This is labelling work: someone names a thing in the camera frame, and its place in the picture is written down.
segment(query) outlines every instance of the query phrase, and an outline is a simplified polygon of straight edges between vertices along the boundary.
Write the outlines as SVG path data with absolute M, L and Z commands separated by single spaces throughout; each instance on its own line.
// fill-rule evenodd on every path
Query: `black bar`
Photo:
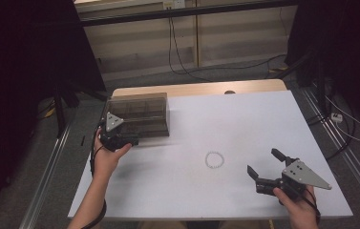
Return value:
M 46 24 L 35 24 L 33 26 L 36 28 L 49 28 L 49 29 L 54 29 L 55 27 L 58 28 L 91 27 L 91 26 L 101 26 L 101 25 L 109 25 L 109 24 L 117 24 L 117 23 L 125 23 L 125 22 L 155 20 L 155 19 L 170 18 L 170 17 L 203 15 L 203 14 L 211 14 L 211 13 L 219 13 L 219 12 L 288 7 L 288 6 L 298 5 L 300 2 L 302 2 L 302 0 L 265 0 L 265 1 L 255 1 L 248 3 L 229 4 L 229 5 L 220 5 L 220 6 L 211 6 L 211 7 L 160 10 L 160 11 L 143 12 L 143 13 L 135 13 L 135 14 L 127 14 L 127 15 L 119 15 L 119 16 L 88 18 L 88 19 L 82 19 L 81 22 L 64 22 L 64 23 L 56 22 L 56 23 L 46 23 Z

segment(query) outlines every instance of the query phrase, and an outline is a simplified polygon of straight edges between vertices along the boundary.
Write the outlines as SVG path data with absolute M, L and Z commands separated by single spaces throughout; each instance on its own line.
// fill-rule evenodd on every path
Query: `white tabletop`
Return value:
M 279 219 L 286 209 L 275 197 L 257 194 L 246 172 L 281 177 L 277 148 L 298 157 L 332 185 L 315 189 L 323 218 L 352 216 L 328 164 L 291 92 L 169 97 L 170 136 L 144 138 L 121 159 L 106 195 L 105 219 Z M 205 164 L 211 152 L 224 164 Z M 90 185 L 84 169 L 72 217 Z

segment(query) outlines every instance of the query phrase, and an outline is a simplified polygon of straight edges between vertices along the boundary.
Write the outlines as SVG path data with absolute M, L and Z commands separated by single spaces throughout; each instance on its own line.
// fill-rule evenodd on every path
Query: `gray carpet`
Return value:
M 241 67 L 259 62 L 237 63 L 221 67 Z M 284 66 L 282 62 L 282 57 L 275 59 L 270 62 L 270 68 L 282 67 Z M 192 75 L 211 81 L 263 79 L 267 76 L 267 65 L 264 64 L 255 68 L 238 70 L 206 70 L 192 73 Z M 201 82 L 205 81 L 186 74 L 159 73 L 109 81 L 107 82 L 107 94 L 111 94 L 116 88 Z M 309 107 L 302 94 L 302 90 L 296 85 L 293 76 L 287 77 L 285 83 L 292 90 L 304 117 L 314 116 L 315 113 Z M 77 184 L 83 173 L 84 165 L 87 162 L 94 127 L 99 120 L 100 112 L 103 108 L 103 103 L 100 101 L 83 94 L 78 96 L 81 101 L 78 108 L 65 108 L 67 120 L 73 121 L 71 130 L 57 161 L 56 169 L 50 181 L 50 187 L 47 190 L 43 205 L 35 222 L 35 228 L 64 228 L 69 223 L 67 214 L 73 201 Z M 39 104 L 38 110 L 46 107 L 49 102 L 50 100 L 43 101 Z M 329 156 L 336 151 L 336 147 L 321 124 L 313 125 L 310 129 L 325 156 Z M 18 228 L 20 226 L 49 161 L 56 142 L 56 134 L 57 124 L 54 115 L 38 121 L 31 143 L 27 147 L 26 156 L 21 160 L 16 173 L 11 178 L 11 184 L 5 187 L 0 194 L 0 228 Z M 360 137 L 360 130 L 358 130 L 356 136 Z M 360 159 L 360 142 L 352 141 L 350 147 Z M 346 219 L 322 220 L 320 227 L 360 228 L 360 184 L 341 156 L 331 160 L 329 166 L 336 175 L 336 179 L 354 216 Z M 136 226 L 136 222 L 103 222 L 104 228 L 134 229 Z M 209 224 L 194 223 L 190 225 L 191 227 L 209 228 Z M 286 219 L 275 220 L 275 228 L 283 229 L 290 228 L 290 226 Z

